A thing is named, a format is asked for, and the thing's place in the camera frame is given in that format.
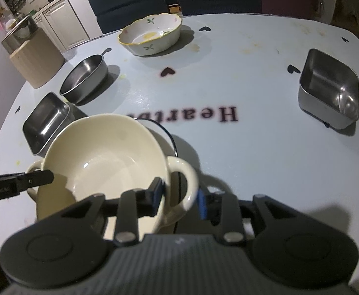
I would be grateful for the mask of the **cream two-handled ceramic bowl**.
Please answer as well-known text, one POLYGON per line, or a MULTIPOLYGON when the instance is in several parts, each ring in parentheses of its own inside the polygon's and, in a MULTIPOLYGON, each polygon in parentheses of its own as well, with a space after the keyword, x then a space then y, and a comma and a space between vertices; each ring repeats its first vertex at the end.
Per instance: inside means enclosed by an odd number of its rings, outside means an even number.
POLYGON ((54 139, 46 156, 29 172, 49 170, 51 184, 28 189, 38 220, 95 193, 118 198, 128 190, 147 189, 155 177, 164 182, 164 195, 154 217, 139 219, 139 236, 158 232, 182 219, 197 198, 199 179, 180 157, 166 156, 151 132, 136 119, 100 114, 70 123, 54 139), (181 176, 181 198, 170 205, 171 174, 181 176))

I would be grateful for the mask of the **large rectangular steel tray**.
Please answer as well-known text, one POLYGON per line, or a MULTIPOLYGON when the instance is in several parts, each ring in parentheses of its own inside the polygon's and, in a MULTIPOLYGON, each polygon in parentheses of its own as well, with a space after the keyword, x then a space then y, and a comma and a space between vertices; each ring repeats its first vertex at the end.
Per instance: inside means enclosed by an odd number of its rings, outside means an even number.
POLYGON ((86 116, 76 105, 63 102, 53 92, 45 95, 22 127, 32 154, 45 157, 58 134, 70 123, 86 116))

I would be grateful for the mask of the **heart-shaped steel bowl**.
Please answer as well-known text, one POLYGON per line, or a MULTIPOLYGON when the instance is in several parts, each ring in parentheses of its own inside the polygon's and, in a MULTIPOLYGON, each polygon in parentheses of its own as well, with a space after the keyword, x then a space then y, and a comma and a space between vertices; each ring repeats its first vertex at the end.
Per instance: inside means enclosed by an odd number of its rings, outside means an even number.
POLYGON ((60 95, 77 104, 87 97, 107 77, 108 66, 102 54, 91 55, 75 66, 60 88, 60 95))

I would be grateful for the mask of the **small rectangular steel tray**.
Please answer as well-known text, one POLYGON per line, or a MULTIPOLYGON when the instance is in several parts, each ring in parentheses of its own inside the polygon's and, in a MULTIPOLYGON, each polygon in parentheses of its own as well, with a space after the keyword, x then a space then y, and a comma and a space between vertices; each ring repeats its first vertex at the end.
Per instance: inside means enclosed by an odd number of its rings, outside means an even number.
POLYGON ((346 64, 310 49, 299 79, 299 107, 342 130, 359 120, 359 78, 346 64))

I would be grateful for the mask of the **floral scalloped ceramic bowl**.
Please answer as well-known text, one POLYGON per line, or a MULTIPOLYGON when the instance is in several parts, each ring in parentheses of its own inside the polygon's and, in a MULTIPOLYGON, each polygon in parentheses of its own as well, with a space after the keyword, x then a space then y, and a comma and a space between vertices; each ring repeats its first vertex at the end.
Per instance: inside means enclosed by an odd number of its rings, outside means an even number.
POLYGON ((175 13, 148 15, 124 27, 118 35, 118 41, 132 55, 151 56, 177 43, 181 26, 182 18, 175 13))

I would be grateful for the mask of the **white square ginkgo plate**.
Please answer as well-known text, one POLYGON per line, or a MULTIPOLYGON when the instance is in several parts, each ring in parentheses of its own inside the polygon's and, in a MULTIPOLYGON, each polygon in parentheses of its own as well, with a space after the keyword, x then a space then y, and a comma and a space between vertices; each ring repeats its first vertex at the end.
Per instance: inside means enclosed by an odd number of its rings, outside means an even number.
MULTIPOLYGON (((139 123, 144 125, 151 134, 155 137, 156 141, 159 143, 162 151, 166 156, 178 157, 178 150, 176 147, 176 142, 174 141, 173 136, 169 131, 164 128, 160 123, 155 120, 148 118, 137 118, 139 123)), ((171 174, 171 195, 170 195, 170 205, 174 206, 179 203, 181 198, 181 176, 179 173, 171 174)))

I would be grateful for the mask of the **beige cylindrical container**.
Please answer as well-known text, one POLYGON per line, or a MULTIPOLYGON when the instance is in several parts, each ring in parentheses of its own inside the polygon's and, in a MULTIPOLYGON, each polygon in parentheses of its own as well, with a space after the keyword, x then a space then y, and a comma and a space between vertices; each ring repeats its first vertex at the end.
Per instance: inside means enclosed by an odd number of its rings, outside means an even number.
POLYGON ((60 50, 29 15, 7 32, 2 46, 13 66, 35 89, 49 82, 65 63, 60 50))

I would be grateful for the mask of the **white kitchen cabinets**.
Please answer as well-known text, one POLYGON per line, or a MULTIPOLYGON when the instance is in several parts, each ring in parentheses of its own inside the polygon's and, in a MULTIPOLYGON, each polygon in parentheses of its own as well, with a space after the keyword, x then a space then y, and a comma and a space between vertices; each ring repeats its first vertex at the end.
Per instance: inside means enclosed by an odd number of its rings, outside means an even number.
POLYGON ((102 35, 89 0, 4 1, 15 18, 31 15, 61 51, 102 35))

